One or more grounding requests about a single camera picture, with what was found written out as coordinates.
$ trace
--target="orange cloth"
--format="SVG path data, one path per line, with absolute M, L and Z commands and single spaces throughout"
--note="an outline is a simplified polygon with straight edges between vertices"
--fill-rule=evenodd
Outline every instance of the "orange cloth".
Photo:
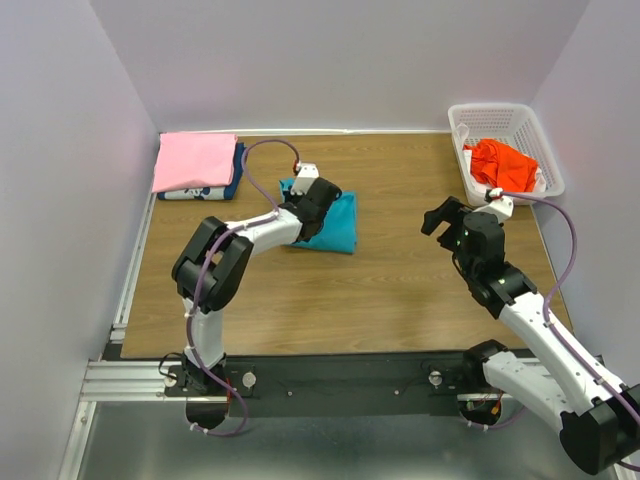
M 471 175 L 480 183 L 507 192 L 532 192 L 538 162 L 509 145 L 485 138 L 471 150 Z

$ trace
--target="white wall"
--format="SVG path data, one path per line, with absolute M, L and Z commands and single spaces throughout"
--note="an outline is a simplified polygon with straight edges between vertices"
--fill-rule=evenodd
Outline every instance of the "white wall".
M 578 259 L 563 294 L 577 336 L 630 384 L 640 382 L 640 29 L 637 0 L 592 0 L 533 107 L 566 182 Z M 561 217 L 538 210 L 556 271 Z
M 91 0 L 160 130 L 448 128 L 529 103 L 588 0 Z
M 56 478 L 156 131 L 83 0 L 0 6 L 0 477 Z

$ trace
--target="white plastic basket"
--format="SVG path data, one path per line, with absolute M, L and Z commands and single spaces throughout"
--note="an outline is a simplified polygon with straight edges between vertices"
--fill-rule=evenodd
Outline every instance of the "white plastic basket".
M 454 105 L 449 109 L 449 123 L 453 137 L 453 147 L 458 157 L 467 200 L 473 206 L 484 205 L 484 193 L 476 191 L 471 183 L 469 166 L 462 153 L 462 146 L 475 145 L 483 138 L 492 138 L 515 148 L 520 153 L 534 158 L 542 170 L 547 188 L 541 193 L 531 193 L 535 197 L 554 197 L 564 192 L 564 181 L 551 153 L 542 127 L 534 111 L 517 103 L 468 103 Z M 468 135 L 462 137 L 458 126 L 469 128 Z M 527 202 L 516 200 L 516 204 Z

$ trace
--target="wooden tabletop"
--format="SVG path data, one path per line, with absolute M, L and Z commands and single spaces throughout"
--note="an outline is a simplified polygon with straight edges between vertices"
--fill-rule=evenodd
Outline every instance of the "wooden tabletop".
M 241 139 L 250 145 L 259 138 Z M 423 214 L 449 195 L 465 200 L 448 134 L 289 138 L 303 161 L 358 202 L 355 255 L 280 247 L 251 259 L 225 309 L 230 354 L 303 354 L 466 349 L 495 338 L 524 343 L 480 307 L 435 236 L 420 233 Z M 257 147 L 253 176 L 272 195 L 290 175 L 292 153 Z M 159 357 L 185 345 L 182 302 L 171 268 L 200 221 L 253 217 L 269 204 L 246 178 L 234 200 L 156 201 L 122 355 Z M 507 259 L 546 292 L 553 285 L 529 207 L 505 225 Z M 553 309 L 568 326 L 560 298 Z

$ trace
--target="pink cloth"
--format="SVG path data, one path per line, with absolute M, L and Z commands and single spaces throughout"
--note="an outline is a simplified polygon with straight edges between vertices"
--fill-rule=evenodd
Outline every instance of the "pink cloth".
M 237 140 L 232 133 L 163 133 L 153 192 L 229 185 Z

